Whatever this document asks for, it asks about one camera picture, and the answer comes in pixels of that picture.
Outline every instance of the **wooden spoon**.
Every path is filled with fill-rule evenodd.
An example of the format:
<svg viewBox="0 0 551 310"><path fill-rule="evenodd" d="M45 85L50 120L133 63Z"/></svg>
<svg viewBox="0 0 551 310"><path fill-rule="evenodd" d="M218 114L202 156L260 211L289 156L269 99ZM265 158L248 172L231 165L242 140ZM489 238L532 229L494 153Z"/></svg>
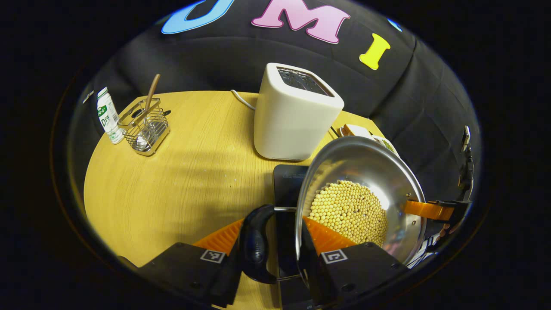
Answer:
<svg viewBox="0 0 551 310"><path fill-rule="evenodd" d="M157 73L153 78L151 87L149 88L149 93L147 94L147 101L145 102L145 109L143 111L145 114L147 114L147 111L149 110L149 105L151 104L151 98L153 97L153 93L155 93L155 88L157 88L157 83L159 83L159 78L161 78L161 75Z"/></svg>

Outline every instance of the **white toaster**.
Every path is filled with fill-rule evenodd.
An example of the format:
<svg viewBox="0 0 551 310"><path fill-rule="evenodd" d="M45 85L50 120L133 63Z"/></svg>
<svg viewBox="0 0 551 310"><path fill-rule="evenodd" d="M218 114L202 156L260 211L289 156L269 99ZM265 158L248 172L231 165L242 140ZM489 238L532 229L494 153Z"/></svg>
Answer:
<svg viewBox="0 0 551 310"><path fill-rule="evenodd" d="M268 63L256 102L256 151L270 159L308 159L344 107L314 73Z"/></svg>

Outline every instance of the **white container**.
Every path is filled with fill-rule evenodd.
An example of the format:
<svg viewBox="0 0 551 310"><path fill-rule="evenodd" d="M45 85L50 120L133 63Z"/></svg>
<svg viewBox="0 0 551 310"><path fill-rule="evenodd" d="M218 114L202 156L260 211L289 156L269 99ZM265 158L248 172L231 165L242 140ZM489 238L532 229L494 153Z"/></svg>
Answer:
<svg viewBox="0 0 551 310"><path fill-rule="evenodd" d="M314 73L268 63L256 103L255 149L271 159L308 159L343 107L340 96Z"/></svg>
<svg viewBox="0 0 551 310"><path fill-rule="evenodd" d="M117 125L118 113L107 91L105 87L98 93L98 117L111 142L117 144L122 141L126 132Z"/></svg>

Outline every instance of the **metal bowl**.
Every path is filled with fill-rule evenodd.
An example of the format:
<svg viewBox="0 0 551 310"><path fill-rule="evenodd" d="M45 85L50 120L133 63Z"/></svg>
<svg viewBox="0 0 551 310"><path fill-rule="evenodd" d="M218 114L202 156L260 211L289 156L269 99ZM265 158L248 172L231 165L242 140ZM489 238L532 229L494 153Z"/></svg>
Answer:
<svg viewBox="0 0 551 310"><path fill-rule="evenodd" d="M300 258L302 215L308 215L316 195L326 183L349 180L367 186L386 210L388 231L382 248L406 264L419 249L426 219L405 214L406 200L425 202L419 182L396 154L365 137L348 136L325 145L312 161L299 193L295 220L295 247Z"/></svg>

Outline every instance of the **table surface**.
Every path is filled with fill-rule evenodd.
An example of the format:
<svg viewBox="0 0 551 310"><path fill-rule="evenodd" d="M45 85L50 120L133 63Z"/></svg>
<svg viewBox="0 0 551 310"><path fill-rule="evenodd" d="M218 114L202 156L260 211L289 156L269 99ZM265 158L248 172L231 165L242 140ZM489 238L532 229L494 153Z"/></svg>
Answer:
<svg viewBox="0 0 551 310"><path fill-rule="evenodd" d="M258 94L240 95L256 105ZM171 110L167 115L171 132L156 154L141 156L126 140L113 145L104 134L84 183L84 206L92 227L116 255L138 267L176 242L194 243L253 209L273 203L274 167L309 165L325 144L337 138L329 129L305 161L265 159L253 145L254 111L231 92L155 97L161 99L161 108ZM344 124L360 125L383 136L373 121L342 111L333 128ZM268 270L277 274L273 219L267 231ZM277 285L255 282L242 273L235 302L228 308L279 309Z"/></svg>

